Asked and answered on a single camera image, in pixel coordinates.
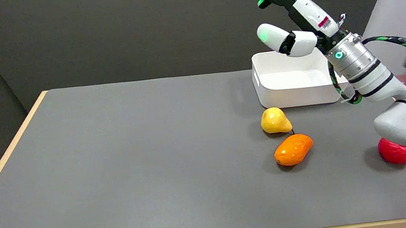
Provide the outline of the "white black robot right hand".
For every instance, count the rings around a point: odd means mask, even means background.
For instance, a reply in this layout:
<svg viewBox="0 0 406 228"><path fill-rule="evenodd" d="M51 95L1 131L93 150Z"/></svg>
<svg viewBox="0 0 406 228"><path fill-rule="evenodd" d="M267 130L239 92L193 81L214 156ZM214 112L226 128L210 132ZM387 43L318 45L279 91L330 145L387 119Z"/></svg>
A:
<svg viewBox="0 0 406 228"><path fill-rule="evenodd" d="M299 30L286 31L271 24L261 24L257 37L270 49L289 57L305 57L315 48L326 53L332 48L340 30L327 12L311 0L258 0L258 7L281 6Z"/></svg>

